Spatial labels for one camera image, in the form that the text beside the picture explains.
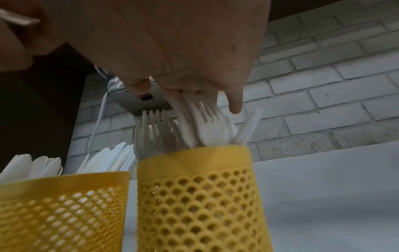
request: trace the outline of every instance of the appliance vent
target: appliance vent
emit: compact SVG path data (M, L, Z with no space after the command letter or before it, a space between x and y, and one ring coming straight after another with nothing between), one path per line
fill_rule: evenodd
M163 111L163 108L160 106L153 106L153 107L149 107L149 108L145 108L145 109L137 109L135 111L133 111L133 115L134 116L141 116L143 114L143 110L148 111L152 110L153 112L155 112L156 110L159 110L160 112Z

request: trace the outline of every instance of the yellow utensil holder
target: yellow utensil holder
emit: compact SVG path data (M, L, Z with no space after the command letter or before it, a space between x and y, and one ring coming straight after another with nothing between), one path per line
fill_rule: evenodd
M271 252L244 146L187 149L138 162L138 252Z
M105 172L1 185L0 251L121 251L129 178Z

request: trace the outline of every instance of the brick wall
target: brick wall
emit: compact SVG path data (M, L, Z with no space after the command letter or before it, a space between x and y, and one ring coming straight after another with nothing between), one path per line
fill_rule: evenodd
M105 84L86 82L66 172L82 162ZM249 148L254 161L399 140L399 1L346 0L276 20L244 89L237 126L265 111ZM93 150L132 142L133 116L108 100Z

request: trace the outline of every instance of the yellow mesh cup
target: yellow mesh cup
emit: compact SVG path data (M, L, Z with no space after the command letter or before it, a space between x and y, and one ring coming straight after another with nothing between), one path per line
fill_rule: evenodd
M271 252L249 150L188 149L138 162L138 252Z
M129 172L0 186L1 252L121 251Z

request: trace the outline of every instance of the wall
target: wall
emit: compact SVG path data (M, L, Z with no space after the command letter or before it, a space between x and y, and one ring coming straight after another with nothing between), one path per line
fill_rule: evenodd
M105 85L86 83L66 172L84 158ZM218 106L227 113L227 101ZM253 161L399 139L399 2L349 0L269 23L237 127L265 112L248 145ZM93 150L132 142L133 116L109 100Z

